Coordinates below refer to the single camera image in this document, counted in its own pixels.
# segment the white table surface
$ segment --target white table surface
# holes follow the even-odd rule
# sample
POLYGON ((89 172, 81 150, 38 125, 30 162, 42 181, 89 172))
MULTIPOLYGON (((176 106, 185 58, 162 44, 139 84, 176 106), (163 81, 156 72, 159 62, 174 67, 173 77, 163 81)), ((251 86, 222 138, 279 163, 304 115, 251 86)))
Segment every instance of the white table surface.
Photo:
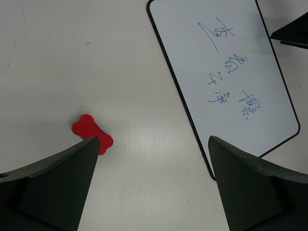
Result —
MULTIPOLYGON (((89 113, 115 143, 99 156, 80 231, 227 231, 146 4, 0 2, 0 172, 81 141, 70 127, 89 113)), ((259 4, 270 34, 308 11, 307 0, 259 4)), ((308 51, 273 44, 301 131, 265 159, 308 173, 308 51)))

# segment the red foam bone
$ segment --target red foam bone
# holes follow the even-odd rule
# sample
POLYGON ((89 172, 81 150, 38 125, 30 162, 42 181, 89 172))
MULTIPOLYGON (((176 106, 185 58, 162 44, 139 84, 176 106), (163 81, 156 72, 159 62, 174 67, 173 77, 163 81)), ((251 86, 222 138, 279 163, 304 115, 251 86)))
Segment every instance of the red foam bone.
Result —
POLYGON ((104 133, 97 126, 93 117, 88 114, 82 115, 79 121, 72 125, 72 132, 84 140, 92 136, 97 136, 101 145, 99 155, 105 154, 106 150, 114 144, 112 137, 104 133))

